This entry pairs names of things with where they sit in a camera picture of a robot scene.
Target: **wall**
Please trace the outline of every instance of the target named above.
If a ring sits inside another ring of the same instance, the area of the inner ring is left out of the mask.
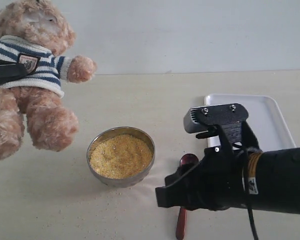
[[[300,69],[300,0],[54,2],[99,74]]]

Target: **beige table surface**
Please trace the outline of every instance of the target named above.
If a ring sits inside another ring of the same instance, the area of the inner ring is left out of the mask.
[[[211,93],[261,94],[279,104],[300,146],[300,71],[96,76],[63,84],[63,102],[80,119],[72,146],[36,150],[28,134],[0,162],[0,240],[174,240],[179,209],[158,208],[155,187],[184,153],[203,157],[204,141],[183,117]],[[149,133],[156,159],[131,189],[109,189],[90,173],[86,150],[100,132],[133,126]],[[300,216],[255,211],[261,240],[300,240]],[[252,240],[246,210],[188,213],[185,240]]]

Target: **white tray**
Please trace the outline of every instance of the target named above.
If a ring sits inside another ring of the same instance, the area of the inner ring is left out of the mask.
[[[249,117],[247,123],[265,151],[295,148],[296,144],[287,127],[277,102],[268,96],[210,94],[204,98],[205,105],[238,103],[243,105]],[[208,138],[208,147],[220,145],[219,138]]]

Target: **screw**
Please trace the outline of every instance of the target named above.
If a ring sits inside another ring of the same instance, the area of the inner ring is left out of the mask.
[[[207,115],[209,112],[208,108],[206,108],[206,107],[204,109],[202,109],[201,111],[204,113],[204,115]]]
[[[236,110],[236,105],[234,105],[234,104],[232,104],[231,106],[230,106],[230,109],[234,112],[235,110]]]

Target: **spoon handle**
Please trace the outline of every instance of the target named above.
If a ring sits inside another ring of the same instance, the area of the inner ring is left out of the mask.
[[[183,240],[185,237],[186,221],[187,221],[187,210],[183,207],[180,207],[178,221],[176,224],[176,231],[175,231],[175,237],[177,240]]]

